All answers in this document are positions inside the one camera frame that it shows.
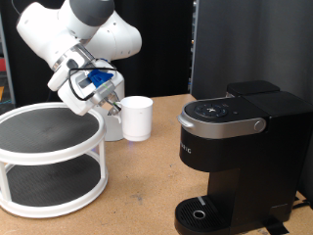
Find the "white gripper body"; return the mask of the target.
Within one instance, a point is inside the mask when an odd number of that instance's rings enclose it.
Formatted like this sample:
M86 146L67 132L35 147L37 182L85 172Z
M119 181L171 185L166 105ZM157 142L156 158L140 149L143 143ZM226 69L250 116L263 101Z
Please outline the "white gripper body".
M105 103L117 87L113 68L74 68L57 70L48 87L77 115Z

